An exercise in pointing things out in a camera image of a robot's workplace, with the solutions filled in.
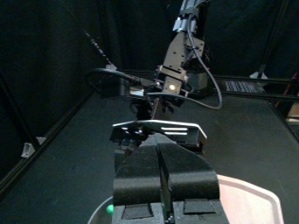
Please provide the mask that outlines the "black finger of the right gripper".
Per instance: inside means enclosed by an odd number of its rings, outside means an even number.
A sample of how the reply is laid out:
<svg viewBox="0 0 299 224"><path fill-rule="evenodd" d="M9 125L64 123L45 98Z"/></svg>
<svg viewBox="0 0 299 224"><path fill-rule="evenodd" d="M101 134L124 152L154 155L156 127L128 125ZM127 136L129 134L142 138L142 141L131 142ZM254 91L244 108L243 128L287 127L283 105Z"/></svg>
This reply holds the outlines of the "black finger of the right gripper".
<svg viewBox="0 0 299 224"><path fill-rule="evenodd" d="M117 171L121 164L127 161L127 158L132 155L132 150L115 150L115 170Z"/></svg>

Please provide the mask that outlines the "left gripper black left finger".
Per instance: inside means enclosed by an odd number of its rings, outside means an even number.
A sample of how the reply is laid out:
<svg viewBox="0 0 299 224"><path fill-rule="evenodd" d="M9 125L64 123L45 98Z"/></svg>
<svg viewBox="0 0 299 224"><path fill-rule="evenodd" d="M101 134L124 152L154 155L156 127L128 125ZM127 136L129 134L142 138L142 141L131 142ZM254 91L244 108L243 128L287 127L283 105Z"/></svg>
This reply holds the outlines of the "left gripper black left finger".
<svg viewBox="0 0 299 224"><path fill-rule="evenodd" d="M156 146L151 136L117 168L112 224L164 224Z"/></svg>

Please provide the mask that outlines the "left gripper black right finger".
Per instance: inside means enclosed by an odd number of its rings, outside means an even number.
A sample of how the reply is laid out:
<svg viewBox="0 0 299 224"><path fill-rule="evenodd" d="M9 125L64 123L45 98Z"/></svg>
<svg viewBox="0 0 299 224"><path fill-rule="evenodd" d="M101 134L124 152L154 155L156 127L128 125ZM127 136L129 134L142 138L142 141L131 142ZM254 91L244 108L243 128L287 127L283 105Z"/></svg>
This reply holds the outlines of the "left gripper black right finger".
<svg viewBox="0 0 299 224"><path fill-rule="evenodd" d="M171 224L230 224L220 203L218 175L203 157L175 143L162 143L158 156Z"/></svg>

